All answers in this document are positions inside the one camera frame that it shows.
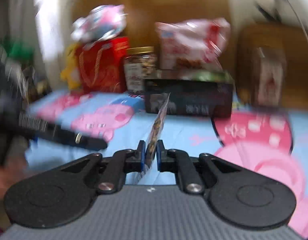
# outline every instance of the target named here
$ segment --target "pink snack bag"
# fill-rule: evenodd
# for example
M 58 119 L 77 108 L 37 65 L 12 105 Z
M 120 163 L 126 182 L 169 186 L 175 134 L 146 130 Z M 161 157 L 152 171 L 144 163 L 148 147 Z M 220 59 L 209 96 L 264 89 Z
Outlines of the pink snack bag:
M 222 69 L 217 57 L 230 35 L 224 18 L 156 23 L 156 31 L 161 38 L 161 69 Z

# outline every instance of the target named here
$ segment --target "blue bed sheet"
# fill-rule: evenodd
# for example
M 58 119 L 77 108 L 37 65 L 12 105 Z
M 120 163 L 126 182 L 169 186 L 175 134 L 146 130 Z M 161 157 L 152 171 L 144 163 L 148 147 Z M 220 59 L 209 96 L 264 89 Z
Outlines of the blue bed sheet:
M 145 112 L 141 96 L 94 93 L 73 99 L 65 90 L 53 92 L 31 105 L 29 111 L 52 117 L 67 129 L 103 135 L 109 141 L 108 148 L 100 151 L 104 157 L 146 141 L 156 117 Z M 268 115 L 240 106 L 229 120 L 168 115 L 161 139 L 166 148 L 182 149 L 196 157 L 203 152 L 215 154 L 287 184 L 298 201 L 290 225 L 308 236 L 308 112 Z M 89 153 L 38 139 L 31 142 L 26 157 L 29 167 L 40 172 Z M 129 174 L 126 183 L 134 183 L 135 177 Z M 139 184 L 175 184 L 175 177 L 159 173 L 155 159 Z

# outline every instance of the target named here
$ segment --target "food packaging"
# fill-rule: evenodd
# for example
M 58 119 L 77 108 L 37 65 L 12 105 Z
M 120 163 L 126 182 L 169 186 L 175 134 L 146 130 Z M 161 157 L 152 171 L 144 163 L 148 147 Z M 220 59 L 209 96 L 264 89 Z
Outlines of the food packaging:
M 278 107 L 282 98 L 282 87 L 286 70 L 283 49 L 256 48 L 252 56 L 253 106 Z
M 168 102 L 169 102 L 169 94 L 164 95 L 164 100 L 160 106 L 160 109 L 158 111 L 157 117 L 155 118 L 154 124 L 152 126 L 151 132 L 147 138 L 146 141 L 146 152 L 145 152 L 145 165 L 144 169 L 142 172 L 137 173 L 134 183 L 137 184 L 143 177 L 144 175 L 149 172 L 149 170 L 152 167 L 152 162 L 155 158 L 156 154 L 156 145 L 157 141 L 160 138 L 160 135 L 162 133 L 163 127 L 164 127 L 164 120 L 166 117 L 167 113 L 167 108 L 168 108 Z
M 146 78 L 144 86 L 147 113 L 157 113 L 169 95 L 167 114 L 231 116 L 234 85 L 227 72 L 190 71 L 175 77 L 173 71 L 162 71 L 161 78 Z
M 217 57 L 230 35 L 230 24 L 224 18 L 156 23 L 156 30 L 161 39 L 161 69 L 222 69 Z
M 154 47 L 130 48 L 126 54 L 124 71 L 127 90 L 131 93 L 142 93 L 143 79 L 155 72 L 157 58 Z
M 86 49 L 83 44 L 79 46 L 76 56 L 84 91 L 125 92 L 122 61 L 128 48 L 127 37 L 98 41 L 90 49 Z
M 101 5 L 86 18 L 73 23 L 72 39 L 83 43 L 107 41 L 117 37 L 126 27 L 124 5 Z

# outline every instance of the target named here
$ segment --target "wooden furniture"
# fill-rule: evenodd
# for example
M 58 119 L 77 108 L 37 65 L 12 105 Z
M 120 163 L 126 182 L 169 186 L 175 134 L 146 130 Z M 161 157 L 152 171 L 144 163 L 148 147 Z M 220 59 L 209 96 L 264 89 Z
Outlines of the wooden furniture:
M 308 110 L 308 44 L 302 29 L 279 24 L 254 24 L 244 28 L 237 45 L 236 88 L 248 103 L 251 93 L 253 48 L 283 47 L 287 60 L 282 106 Z

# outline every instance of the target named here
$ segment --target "metal screw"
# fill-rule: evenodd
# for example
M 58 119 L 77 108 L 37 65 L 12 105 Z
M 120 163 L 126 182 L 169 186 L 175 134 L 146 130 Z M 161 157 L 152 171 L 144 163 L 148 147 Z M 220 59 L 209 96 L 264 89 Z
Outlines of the metal screw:
M 77 134 L 77 136 L 76 136 L 76 139 L 75 139 L 75 143 L 76 144 L 79 144 L 80 142 L 81 142 L 81 137 L 82 137 L 83 135 L 81 134 L 81 133 L 78 133 Z
M 196 183 L 191 183 L 187 185 L 186 189 L 189 192 L 198 193 L 202 190 L 202 186 Z
M 98 185 L 98 188 L 103 191 L 111 191 L 114 189 L 114 184 L 110 182 L 102 182 Z

